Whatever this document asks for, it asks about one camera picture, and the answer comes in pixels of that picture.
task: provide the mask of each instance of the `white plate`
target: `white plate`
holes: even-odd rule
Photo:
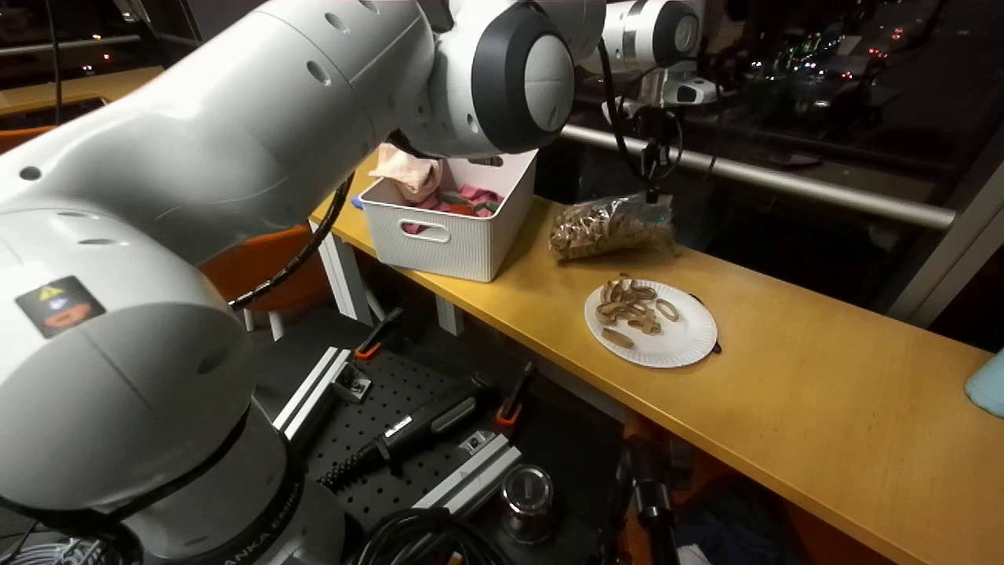
[[[664,320],[658,315],[663,333],[648,337],[643,329],[627,326],[618,320],[611,329],[623,333],[632,349],[622,349],[603,337],[603,324],[596,315],[596,304],[603,300],[603,284],[594,289],[594,294],[583,304],[583,317],[596,343],[603,343],[609,352],[631,364],[643,367],[685,367],[701,362],[710,352],[716,352],[717,343],[717,324],[694,294],[663,284],[655,278],[636,278],[641,284],[648,284],[658,299],[678,308],[678,320]]]

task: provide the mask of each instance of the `sticker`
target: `sticker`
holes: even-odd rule
[[[75,275],[17,294],[17,308],[47,338],[102,315],[100,300]]]

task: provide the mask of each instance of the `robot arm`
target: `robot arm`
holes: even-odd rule
[[[7,505],[119,513],[159,563],[331,563],[334,508],[289,487],[248,337],[191,264],[308,216],[395,127],[426,155],[526,151],[560,127],[599,0],[440,0],[435,31],[434,3],[262,3],[0,158]]]

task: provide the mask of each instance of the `wooden countertop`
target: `wooden countertop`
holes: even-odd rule
[[[116,100],[134,92],[138,84],[150,82],[159,75],[159,68],[129,68],[129,72],[107,72],[107,75],[88,75],[88,77],[68,77],[61,82],[61,100]],[[56,106],[56,92],[54,84],[31,84],[31,86],[7,86],[0,92],[0,115],[10,113],[31,113]]]
[[[494,282],[400,274],[895,563],[1004,563],[1004,420],[962,393],[985,352],[690,247],[557,265],[544,216],[537,201]],[[334,234],[372,255],[361,209]],[[581,310],[613,274],[699,294],[724,352],[609,354]]]

